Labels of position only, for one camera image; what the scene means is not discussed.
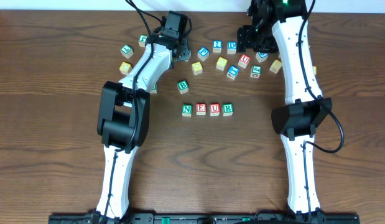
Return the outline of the yellow O block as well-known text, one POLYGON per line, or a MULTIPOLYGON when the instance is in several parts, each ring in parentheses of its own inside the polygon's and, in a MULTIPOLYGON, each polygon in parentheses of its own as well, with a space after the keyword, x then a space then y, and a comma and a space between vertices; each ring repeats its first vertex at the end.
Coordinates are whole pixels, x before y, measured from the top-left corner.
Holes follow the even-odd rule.
POLYGON ((194 75, 199 75, 203 73, 203 67, 200 62, 192 63, 192 72, 194 75))

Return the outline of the blue 5 block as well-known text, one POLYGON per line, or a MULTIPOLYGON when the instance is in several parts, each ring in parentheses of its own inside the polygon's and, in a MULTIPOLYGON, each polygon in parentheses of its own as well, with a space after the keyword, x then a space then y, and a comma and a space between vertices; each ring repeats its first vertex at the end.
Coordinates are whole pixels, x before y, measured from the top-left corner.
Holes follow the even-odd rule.
POLYGON ((268 58, 269 54, 268 53, 261 53, 261 52, 258 52, 256 54, 256 60, 259 62, 259 63, 262 63, 262 62, 265 62, 268 58))

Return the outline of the green J block right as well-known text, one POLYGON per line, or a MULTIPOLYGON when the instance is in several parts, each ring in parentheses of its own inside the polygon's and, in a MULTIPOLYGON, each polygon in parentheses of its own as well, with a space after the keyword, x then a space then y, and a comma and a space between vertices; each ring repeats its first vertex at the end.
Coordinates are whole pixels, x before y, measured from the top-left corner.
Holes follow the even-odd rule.
POLYGON ((250 74, 250 77, 251 78, 259 78, 260 75, 262 73, 262 67, 259 66, 259 65, 253 65, 251 67, 251 74, 250 74))

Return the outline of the blue P block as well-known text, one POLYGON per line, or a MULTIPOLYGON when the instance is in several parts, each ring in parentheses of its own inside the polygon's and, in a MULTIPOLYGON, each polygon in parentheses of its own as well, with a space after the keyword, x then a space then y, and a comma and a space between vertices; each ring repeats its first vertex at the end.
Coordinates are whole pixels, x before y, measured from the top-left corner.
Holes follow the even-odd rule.
POLYGON ((201 61, 205 61, 210 55, 210 51, 206 47, 202 47, 197 52, 197 56, 201 61))

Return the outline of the green R block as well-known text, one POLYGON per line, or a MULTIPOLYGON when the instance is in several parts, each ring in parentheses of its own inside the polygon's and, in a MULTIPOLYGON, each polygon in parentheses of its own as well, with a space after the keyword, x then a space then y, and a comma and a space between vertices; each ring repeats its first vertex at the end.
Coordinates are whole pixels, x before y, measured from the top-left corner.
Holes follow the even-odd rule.
POLYGON ((234 109, 232 103, 223 104, 223 116, 232 116, 233 112, 234 109))

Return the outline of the green N block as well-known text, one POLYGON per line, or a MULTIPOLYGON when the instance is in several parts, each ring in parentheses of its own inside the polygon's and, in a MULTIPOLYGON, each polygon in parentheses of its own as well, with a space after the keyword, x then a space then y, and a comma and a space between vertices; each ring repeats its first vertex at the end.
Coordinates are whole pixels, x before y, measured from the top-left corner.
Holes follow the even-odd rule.
POLYGON ((182 116, 191 117, 192 116, 193 107, 190 104, 182 105, 182 116))

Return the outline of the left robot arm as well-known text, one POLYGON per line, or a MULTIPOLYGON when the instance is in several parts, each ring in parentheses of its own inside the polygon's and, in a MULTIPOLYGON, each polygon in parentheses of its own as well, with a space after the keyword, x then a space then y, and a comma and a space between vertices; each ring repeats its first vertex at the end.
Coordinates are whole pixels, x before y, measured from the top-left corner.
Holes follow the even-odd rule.
POLYGON ((149 129, 151 91, 175 62, 189 59, 187 37, 191 29, 190 18, 169 11, 160 27, 148 32, 144 53, 135 67, 117 83, 104 84, 97 133, 106 162, 92 223, 120 223, 126 219, 132 163, 149 129))

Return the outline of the blue T block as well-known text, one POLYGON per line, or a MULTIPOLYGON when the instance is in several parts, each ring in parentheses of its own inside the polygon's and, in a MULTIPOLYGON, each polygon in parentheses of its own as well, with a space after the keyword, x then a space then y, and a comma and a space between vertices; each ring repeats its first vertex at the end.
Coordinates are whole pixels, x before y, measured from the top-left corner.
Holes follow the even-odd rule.
POLYGON ((231 65, 230 68, 228 69, 227 71, 227 77, 234 80, 237 76, 238 76, 238 73, 239 73, 239 68, 234 66, 234 65, 231 65))

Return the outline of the green B block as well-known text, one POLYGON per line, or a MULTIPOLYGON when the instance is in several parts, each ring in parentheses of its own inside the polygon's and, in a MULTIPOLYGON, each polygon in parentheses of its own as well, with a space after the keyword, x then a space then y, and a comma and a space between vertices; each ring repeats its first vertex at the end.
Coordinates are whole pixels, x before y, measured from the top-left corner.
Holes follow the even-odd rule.
POLYGON ((180 94, 184 94, 184 93, 188 92, 189 91, 188 82, 186 80, 182 80, 182 81, 178 82, 177 88, 178 88, 180 94))

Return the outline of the red u block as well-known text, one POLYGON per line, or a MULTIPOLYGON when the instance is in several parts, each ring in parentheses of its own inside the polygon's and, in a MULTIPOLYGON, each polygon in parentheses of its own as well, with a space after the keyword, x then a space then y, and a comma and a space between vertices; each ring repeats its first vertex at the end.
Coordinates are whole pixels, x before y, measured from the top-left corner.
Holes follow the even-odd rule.
POLYGON ((219 116, 221 112, 221 107, 219 103, 211 103, 209 105, 210 116, 219 116))
POLYGON ((241 67, 241 68, 246 68, 249 64, 251 60, 251 57, 246 55, 246 54, 242 54, 241 57, 239 58, 238 60, 238 65, 241 67))

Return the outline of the green V block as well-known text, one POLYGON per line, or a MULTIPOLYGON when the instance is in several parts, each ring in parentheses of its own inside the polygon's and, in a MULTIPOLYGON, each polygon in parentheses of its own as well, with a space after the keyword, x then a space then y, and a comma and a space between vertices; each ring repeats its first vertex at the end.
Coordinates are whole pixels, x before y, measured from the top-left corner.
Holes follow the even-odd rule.
POLYGON ((155 84, 151 90, 151 94, 157 94, 157 85, 155 84))

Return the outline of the green L block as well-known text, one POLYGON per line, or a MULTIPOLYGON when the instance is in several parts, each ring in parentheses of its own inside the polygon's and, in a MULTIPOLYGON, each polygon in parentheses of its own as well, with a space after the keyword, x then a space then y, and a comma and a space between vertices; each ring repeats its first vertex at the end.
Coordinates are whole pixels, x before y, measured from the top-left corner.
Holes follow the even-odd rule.
POLYGON ((134 54, 134 51, 132 49, 131 46, 129 45, 124 45, 121 49, 120 49, 120 52, 122 54, 122 56, 126 57, 126 58, 130 58, 133 56, 134 54))

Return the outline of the red E block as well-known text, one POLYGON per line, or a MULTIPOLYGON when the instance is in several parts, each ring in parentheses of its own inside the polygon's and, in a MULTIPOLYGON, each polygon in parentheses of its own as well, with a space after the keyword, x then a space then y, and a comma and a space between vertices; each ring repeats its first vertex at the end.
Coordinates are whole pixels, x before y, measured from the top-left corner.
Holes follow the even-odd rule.
POLYGON ((197 116, 205 116, 206 115, 206 104, 205 103, 197 103, 196 104, 196 114, 197 114, 197 116))

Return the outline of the blue D block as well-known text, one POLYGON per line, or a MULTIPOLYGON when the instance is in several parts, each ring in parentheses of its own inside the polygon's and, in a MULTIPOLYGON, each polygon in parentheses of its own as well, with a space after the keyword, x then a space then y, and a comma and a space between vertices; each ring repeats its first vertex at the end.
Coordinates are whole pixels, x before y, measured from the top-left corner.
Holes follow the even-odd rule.
POLYGON ((227 54, 235 54, 237 50, 236 42, 228 42, 227 43, 227 54))

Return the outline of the green j block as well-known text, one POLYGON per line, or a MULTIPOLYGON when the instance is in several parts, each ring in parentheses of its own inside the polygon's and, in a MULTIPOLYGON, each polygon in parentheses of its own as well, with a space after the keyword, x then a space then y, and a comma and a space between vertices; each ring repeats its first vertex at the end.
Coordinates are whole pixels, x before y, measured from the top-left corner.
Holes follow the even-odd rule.
POLYGON ((262 73, 262 67, 259 66, 259 65, 253 65, 251 67, 251 74, 250 74, 250 77, 251 78, 259 78, 260 75, 262 73))
POLYGON ((140 46, 140 47, 145 47, 145 46, 146 46, 146 40, 147 40, 147 38, 148 38, 147 35, 140 35, 140 36, 139 36, 138 43, 139 43, 139 46, 140 46))

